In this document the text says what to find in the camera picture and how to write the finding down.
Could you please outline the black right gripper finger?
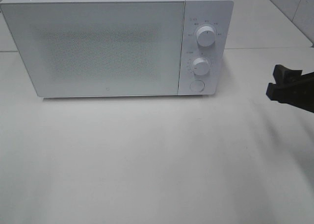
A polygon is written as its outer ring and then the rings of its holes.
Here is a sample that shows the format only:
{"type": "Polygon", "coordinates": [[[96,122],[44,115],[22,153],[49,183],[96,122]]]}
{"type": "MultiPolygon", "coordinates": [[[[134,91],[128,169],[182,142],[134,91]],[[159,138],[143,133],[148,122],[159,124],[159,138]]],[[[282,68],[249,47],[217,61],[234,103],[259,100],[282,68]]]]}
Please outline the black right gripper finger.
{"type": "Polygon", "coordinates": [[[304,81],[313,81],[314,73],[303,75],[302,70],[291,70],[283,65],[277,64],[274,67],[273,77],[276,84],[292,84],[304,81]]]}
{"type": "Polygon", "coordinates": [[[314,85],[312,83],[296,85],[269,83],[266,95],[270,100],[314,112],[314,85]]]}

